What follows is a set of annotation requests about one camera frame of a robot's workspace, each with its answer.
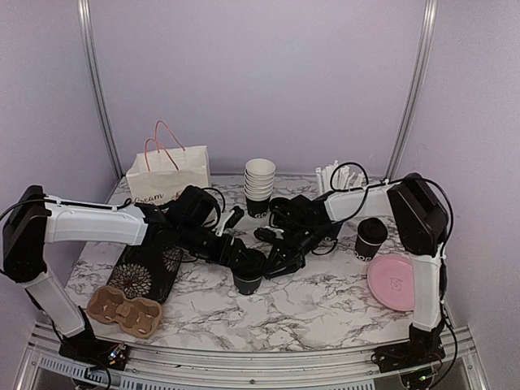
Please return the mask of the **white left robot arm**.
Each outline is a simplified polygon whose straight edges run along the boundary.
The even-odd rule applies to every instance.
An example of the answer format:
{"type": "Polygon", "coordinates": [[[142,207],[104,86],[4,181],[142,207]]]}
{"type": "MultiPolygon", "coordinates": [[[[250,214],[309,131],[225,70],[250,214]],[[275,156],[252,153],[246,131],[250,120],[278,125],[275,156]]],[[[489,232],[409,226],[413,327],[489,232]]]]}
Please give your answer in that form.
{"type": "Polygon", "coordinates": [[[228,234],[218,234],[205,221],[216,200],[189,185],[165,206],[131,203],[110,206],[45,195],[39,185],[3,212],[3,273],[22,284],[37,308],[46,313],[70,346],[87,362],[102,355],[102,342],[92,336],[89,321],[72,302],[45,263],[47,244],[62,241],[112,242],[129,246],[180,247],[191,256],[237,273],[260,276],[265,255],[228,234]]]}

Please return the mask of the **black coffee cup lid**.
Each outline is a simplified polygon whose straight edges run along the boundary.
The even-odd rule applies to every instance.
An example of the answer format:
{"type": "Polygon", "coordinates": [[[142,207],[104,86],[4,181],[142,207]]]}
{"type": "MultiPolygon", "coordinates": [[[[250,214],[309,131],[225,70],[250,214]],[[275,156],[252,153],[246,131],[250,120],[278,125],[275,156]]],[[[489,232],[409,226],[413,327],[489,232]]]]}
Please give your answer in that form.
{"type": "Polygon", "coordinates": [[[388,238],[385,224],[375,217],[363,219],[357,226],[357,235],[370,245],[381,245],[388,238]]]}

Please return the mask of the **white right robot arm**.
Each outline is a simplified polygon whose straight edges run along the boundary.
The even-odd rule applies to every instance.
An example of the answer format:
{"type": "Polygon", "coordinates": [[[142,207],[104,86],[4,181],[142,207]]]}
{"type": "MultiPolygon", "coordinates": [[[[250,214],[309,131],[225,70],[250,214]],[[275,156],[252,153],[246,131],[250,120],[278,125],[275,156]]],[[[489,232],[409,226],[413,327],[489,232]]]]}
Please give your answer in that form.
{"type": "Polygon", "coordinates": [[[437,183],[411,173],[400,180],[348,192],[329,191],[313,200],[302,195],[276,198],[271,203],[272,223],[284,234],[272,244],[264,275],[272,279],[300,270],[306,255],[336,225],[357,216],[390,216],[412,261],[412,327],[432,332],[444,323],[445,246],[453,230],[453,208],[436,196],[442,191],[437,183]]]}

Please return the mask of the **brown cardboard cup carrier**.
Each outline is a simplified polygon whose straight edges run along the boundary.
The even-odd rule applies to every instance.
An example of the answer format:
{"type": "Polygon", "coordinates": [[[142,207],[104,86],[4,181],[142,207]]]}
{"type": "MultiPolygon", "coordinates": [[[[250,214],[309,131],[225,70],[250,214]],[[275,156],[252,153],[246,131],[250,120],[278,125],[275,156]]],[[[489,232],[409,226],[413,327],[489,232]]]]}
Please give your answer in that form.
{"type": "Polygon", "coordinates": [[[129,299],[117,288],[102,286],[90,298],[87,314],[100,323],[118,323],[129,335],[148,339],[158,329],[163,307],[144,297],[129,299]]]}

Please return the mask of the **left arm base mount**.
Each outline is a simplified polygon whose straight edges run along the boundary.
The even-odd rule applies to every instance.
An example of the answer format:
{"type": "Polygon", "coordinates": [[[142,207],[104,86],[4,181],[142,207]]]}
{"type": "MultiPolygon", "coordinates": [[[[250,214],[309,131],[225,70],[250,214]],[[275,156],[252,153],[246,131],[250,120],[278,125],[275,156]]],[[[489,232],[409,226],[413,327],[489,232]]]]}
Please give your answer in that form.
{"type": "Polygon", "coordinates": [[[58,351],[62,357],[117,371],[126,368],[128,352],[129,348],[125,343],[98,339],[85,316],[84,330],[75,336],[61,336],[58,351]]]}

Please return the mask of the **black takeout coffee cup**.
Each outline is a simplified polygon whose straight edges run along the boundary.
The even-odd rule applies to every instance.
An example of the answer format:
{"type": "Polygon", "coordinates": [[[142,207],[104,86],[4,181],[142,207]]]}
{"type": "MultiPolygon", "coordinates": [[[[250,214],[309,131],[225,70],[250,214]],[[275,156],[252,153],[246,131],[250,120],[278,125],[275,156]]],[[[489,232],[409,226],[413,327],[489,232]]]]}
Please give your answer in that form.
{"type": "Polygon", "coordinates": [[[379,252],[381,245],[381,243],[365,242],[361,237],[358,237],[354,245],[354,256],[362,262],[370,262],[379,252]]]}
{"type": "Polygon", "coordinates": [[[245,278],[233,274],[232,278],[237,292],[244,296],[250,296],[256,293],[262,282],[261,276],[245,278]]]}

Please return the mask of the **white paper takeout bag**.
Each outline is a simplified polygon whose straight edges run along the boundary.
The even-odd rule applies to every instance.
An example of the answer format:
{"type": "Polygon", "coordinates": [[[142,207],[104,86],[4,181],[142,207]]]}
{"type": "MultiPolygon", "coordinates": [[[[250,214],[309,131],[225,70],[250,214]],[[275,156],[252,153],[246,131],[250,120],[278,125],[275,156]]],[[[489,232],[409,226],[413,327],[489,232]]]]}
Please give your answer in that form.
{"type": "Polygon", "coordinates": [[[159,120],[154,135],[145,140],[143,151],[136,154],[126,173],[128,187],[135,203],[162,205],[175,200],[189,185],[205,188],[210,185],[210,160],[205,145],[184,146],[176,141],[175,148],[167,148],[159,140],[163,126],[170,135],[174,132],[159,120]]]}

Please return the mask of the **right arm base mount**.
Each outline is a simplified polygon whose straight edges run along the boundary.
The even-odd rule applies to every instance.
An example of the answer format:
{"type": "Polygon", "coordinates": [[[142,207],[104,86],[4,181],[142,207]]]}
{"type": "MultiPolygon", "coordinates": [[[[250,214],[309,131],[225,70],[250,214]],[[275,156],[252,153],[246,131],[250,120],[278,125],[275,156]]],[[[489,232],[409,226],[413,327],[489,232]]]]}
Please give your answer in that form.
{"type": "Polygon", "coordinates": [[[443,360],[446,356],[440,338],[443,330],[443,322],[431,331],[424,331],[411,324],[406,342],[377,347],[370,359],[381,373],[443,360]]]}

